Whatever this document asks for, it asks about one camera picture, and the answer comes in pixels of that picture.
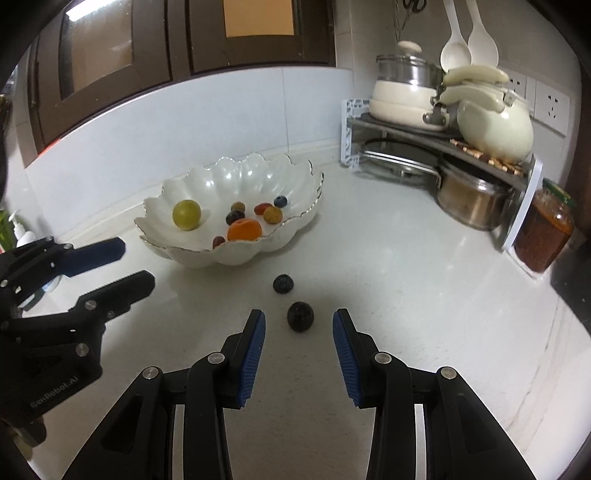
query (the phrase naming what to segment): metal shelf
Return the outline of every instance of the metal shelf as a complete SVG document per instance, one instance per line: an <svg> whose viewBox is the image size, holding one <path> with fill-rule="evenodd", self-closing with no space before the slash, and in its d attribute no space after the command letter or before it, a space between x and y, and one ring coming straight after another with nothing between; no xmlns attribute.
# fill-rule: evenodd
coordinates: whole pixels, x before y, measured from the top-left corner
<svg viewBox="0 0 591 480"><path fill-rule="evenodd" d="M506 171L499 170L488 163L480 161L449 143L448 138L444 140L427 134L416 134L400 130L394 126L385 125L374 120L371 116L369 116L369 114L364 114L360 118L348 118L347 123L351 127L356 125L357 127L386 132L390 138L395 140L401 140L407 143L420 145L422 147L427 147L432 150L451 155L452 157L465 161L470 165L474 165L475 167L495 176L496 178L504 181L506 184L518 189L521 192L524 192L527 189L527 177L512 175Z"/></svg>

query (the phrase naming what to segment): green jar lid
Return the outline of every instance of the green jar lid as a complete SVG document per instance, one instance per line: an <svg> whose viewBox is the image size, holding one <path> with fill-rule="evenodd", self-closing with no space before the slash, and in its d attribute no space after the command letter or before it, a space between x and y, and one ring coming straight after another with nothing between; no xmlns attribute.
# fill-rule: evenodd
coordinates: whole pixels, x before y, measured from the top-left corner
<svg viewBox="0 0 591 480"><path fill-rule="evenodd" d="M566 193L562 187L558 186L555 182L550 179L542 180L542 186L547 189L552 195L554 195L562 203L565 203L569 207L576 207L577 202L574 201L568 193Z"/></svg>

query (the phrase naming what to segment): kitchen rack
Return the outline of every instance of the kitchen rack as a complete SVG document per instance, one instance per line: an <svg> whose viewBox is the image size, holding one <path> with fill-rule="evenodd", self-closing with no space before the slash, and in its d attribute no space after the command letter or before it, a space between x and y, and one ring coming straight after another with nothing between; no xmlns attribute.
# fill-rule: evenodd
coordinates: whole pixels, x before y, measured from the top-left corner
<svg viewBox="0 0 591 480"><path fill-rule="evenodd" d="M359 147L371 138L388 137L409 144L426 147L438 151L459 160L465 161L475 167L495 176L506 184L515 188L519 195L515 201L514 214L509 223L509 228L502 239L502 250L508 250L515 242L517 232L521 228L525 214L530 207L535 190L540 182L542 174L542 162L532 154L530 161L524 165L525 177L513 175L502 171L486 162L463 152L449 141L451 137L441 138L440 135L429 135L401 130L394 125L386 124L369 114L369 100L350 99L342 103L341 149L340 161L352 170L359 168Z"/></svg>

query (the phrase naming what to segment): cabinet door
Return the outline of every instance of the cabinet door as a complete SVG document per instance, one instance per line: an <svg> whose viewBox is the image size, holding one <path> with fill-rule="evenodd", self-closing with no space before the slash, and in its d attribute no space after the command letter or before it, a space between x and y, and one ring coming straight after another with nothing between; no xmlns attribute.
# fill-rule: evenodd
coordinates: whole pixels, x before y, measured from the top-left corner
<svg viewBox="0 0 591 480"><path fill-rule="evenodd" d="M195 73L273 63L335 64L329 0L186 0Z"/></svg>
<svg viewBox="0 0 591 480"><path fill-rule="evenodd" d="M82 0L43 30L33 103L44 145L170 80L164 19L164 0Z"/></svg>

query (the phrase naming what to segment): small fruit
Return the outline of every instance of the small fruit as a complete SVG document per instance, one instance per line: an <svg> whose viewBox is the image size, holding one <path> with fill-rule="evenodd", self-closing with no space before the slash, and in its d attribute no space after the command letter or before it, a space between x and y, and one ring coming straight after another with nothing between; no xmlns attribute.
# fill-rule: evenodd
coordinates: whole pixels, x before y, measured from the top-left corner
<svg viewBox="0 0 591 480"><path fill-rule="evenodd" d="M283 208L287 205L287 198L283 195L279 195L275 200L273 200L273 205L279 208Z"/></svg>
<svg viewBox="0 0 591 480"><path fill-rule="evenodd" d="M249 240L254 241L262 235L262 227L253 218L236 220L228 229L228 241Z"/></svg>
<svg viewBox="0 0 591 480"><path fill-rule="evenodd" d="M265 213L262 214L262 217L267 223L276 225L283 220L283 213L281 213L280 208L271 205L267 210L265 210Z"/></svg>
<svg viewBox="0 0 591 480"><path fill-rule="evenodd" d="M173 222L181 230L196 229L200 220L201 207L195 200L181 200L173 208Z"/></svg>
<svg viewBox="0 0 591 480"><path fill-rule="evenodd" d="M273 282L273 290L277 293L289 293L294 288L294 281L289 275L279 275Z"/></svg>
<svg viewBox="0 0 591 480"><path fill-rule="evenodd" d="M241 220L244 218L244 212L240 210L232 210L230 213L226 215L226 223L228 225L233 224L236 220Z"/></svg>
<svg viewBox="0 0 591 480"><path fill-rule="evenodd" d="M219 247L221 244L225 243L226 239L222 236L217 236L216 238L213 239L213 247Z"/></svg>
<svg viewBox="0 0 591 480"><path fill-rule="evenodd" d="M232 210L238 210L239 212L246 212L246 205L244 205L242 202L234 202L232 204L232 207L230 208L230 211Z"/></svg>
<svg viewBox="0 0 591 480"><path fill-rule="evenodd" d="M305 332L314 323L314 310L304 301L297 301L287 310L287 323L295 332Z"/></svg>
<svg viewBox="0 0 591 480"><path fill-rule="evenodd" d="M255 213L257 215L262 215L263 213L265 213L265 210L267 210L269 207L272 207L273 205L271 205L270 203L259 203L256 207L255 207Z"/></svg>

